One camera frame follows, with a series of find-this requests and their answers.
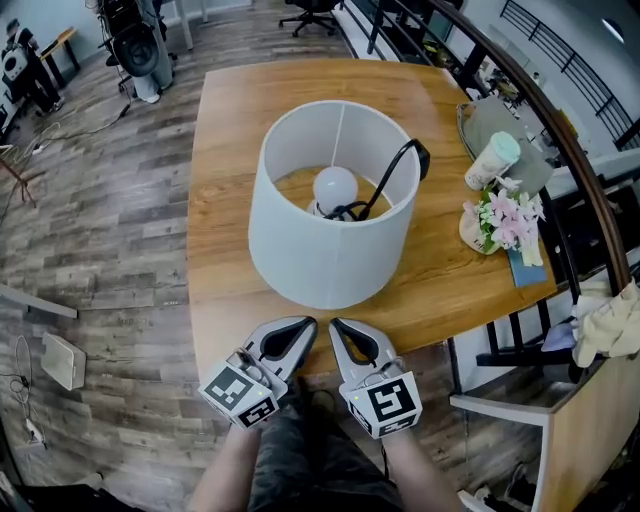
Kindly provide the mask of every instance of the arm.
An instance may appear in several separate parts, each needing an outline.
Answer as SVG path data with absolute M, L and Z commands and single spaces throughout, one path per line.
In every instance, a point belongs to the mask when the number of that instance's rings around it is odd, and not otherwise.
M 462 512 L 451 484 L 425 455 L 410 430 L 383 438 L 393 477 L 407 512 Z
M 222 450 L 196 487 L 189 503 L 189 511 L 247 510 L 260 436 L 260 429 L 242 430 L 235 425 L 231 426 Z

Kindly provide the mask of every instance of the white box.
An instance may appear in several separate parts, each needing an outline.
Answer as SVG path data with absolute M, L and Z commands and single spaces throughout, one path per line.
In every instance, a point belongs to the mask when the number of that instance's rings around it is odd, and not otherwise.
M 44 333 L 42 341 L 45 346 L 42 369 L 69 391 L 84 386 L 87 355 L 67 340 L 48 332 Z

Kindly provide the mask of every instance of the black power cord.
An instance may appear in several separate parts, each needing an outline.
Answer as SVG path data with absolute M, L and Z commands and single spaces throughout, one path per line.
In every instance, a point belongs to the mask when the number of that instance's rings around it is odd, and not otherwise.
M 427 148 L 425 148 L 418 139 L 411 139 L 409 142 L 404 144 L 398 150 L 396 155 L 393 157 L 393 160 L 391 160 L 389 167 L 387 167 L 387 170 L 382 176 L 380 183 L 378 183 L 378 186 L 376 187 L 376 190 L 373 193 L 373 196 L 371 196 L 371 199 L 369 199 L 368 202 L 355 201 L 346 206 L 338 206 L 329 215 L 325 215 L 324 218 L 328 220 L 334 220 L 334 219 L 343 220 L 342 216 L 344 214 L 348 214 L 354 221 L 367 220 L 367 218 L 371 214 L 371 208 L 373 208 L 373 205 L 376 203 L 376 201 L 382 194 L 384 187 L 387 185 L 387 182 L 391 177 L 391 173 L 394 171 L 394 169 L 398 165 L 398 162 L 400 162 L 400 159 L 411 148 L 415 148 L 416 153 L 418 154 L 418 161 L 420 163 L 420 181 L 425 179 L 427 176 L 427 173 L 429 172 L 429 165 L 431 164 L 431 154 L 429 153 L 429 151 L 427 151 Z M 364 206 L 364 208 L 360 211 L 359 214 L 356 215 L 353 212 L 353 209 L 358 208 L 359 206 Z

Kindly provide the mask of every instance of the wooden table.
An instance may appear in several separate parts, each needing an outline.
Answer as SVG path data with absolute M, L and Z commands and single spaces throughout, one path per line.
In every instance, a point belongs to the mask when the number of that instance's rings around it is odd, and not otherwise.
M 360 102 L 396 120 L 432 155 L 420 185 L 402 260 L 377 295 L 340 311 L 304 308 L 271 290 L 255 270 L 247 229 L 262 140 L 298 105 Z M 466 96 L 446 70 L 367 60 L 298 60 L 207 74 L 193 149 L 188 277 L 198 371 L 228 357 L 261 323 L 311 315 L 319 335 L 304 373 L 333 370 L 327 333 L 335 316 L 385 331 L 399 353 L 526 308 L 556 290 L 547 282 L 516 288 L 504 251 L 483 256 L 458 235 L 462 203 L 477 200 L 463 175 L 471 165 L 456 127 Z
M 77 32 L 78 31 L 73 27 L 68 28 L 58 36 L 54 46 L 50 47 L 40 56 L 40 60 L 46 61 L 49 69 L 51 70 L 51 74 L 56 79 L 56 82 L 58 82 L 58 86 L 60 87 L 60 89 L 64 89 L 67 86 L 67 82 L 60 73 L 56 61 L 53 58 L 53 54 L 58 48 L 62 48 L 64 46 L 64 49 L 67 51 L 67 55 L 69 56 L 69 60 L 71 60 L 73 67 L 76 69 L 76 71 L 80 71 L 80 64 L 78 63 L 78 60 L 73 53 L 73 48 L 71 48 L 71 42 L 69 41 Z
M 571 512 L 624 447 L 640 414 L 640 357 L 605 361 L 589 380 L 547 409 L 452 396 L 451 405 L 542 427 L 542 453 L 532 512 Z M 465 491 L 468 509 L 487 510 Z

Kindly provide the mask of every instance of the lamp shade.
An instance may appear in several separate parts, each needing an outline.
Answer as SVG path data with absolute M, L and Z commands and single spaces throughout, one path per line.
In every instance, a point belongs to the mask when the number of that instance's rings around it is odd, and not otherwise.
M 249 251 L 275 291 L 304 306 L 340 309 L 387 284 L 402 255 L 420 182 L 415 151 L 400 159 L 384 187 L 391 208 L 361 222 L 314 216 L 285 198 L 275 183 L 300 169 L 339 166 L 377 186 L 409 140 L 384 114 L 339 100 L 302 105 L 271 127 L 260 151 Z

